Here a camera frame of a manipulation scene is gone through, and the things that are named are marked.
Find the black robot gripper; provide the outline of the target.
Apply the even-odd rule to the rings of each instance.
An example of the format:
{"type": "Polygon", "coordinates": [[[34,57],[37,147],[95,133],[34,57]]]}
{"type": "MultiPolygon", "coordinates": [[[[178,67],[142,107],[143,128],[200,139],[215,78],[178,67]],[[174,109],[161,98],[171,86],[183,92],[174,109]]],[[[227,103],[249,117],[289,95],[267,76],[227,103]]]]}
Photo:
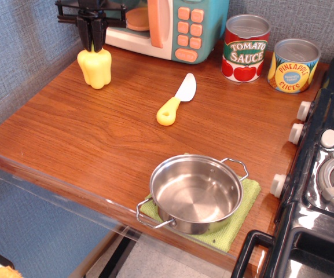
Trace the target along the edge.
{"type": "Polygon", "coordinates": [[[58,22],[75,24],[82,46],[98,53],[105,44],[107,26],[126,28],[125,4],[112,1],[55,1],[58,22]],[[64,8],[77,9],[77,14],[65,14],[64,8]]]}

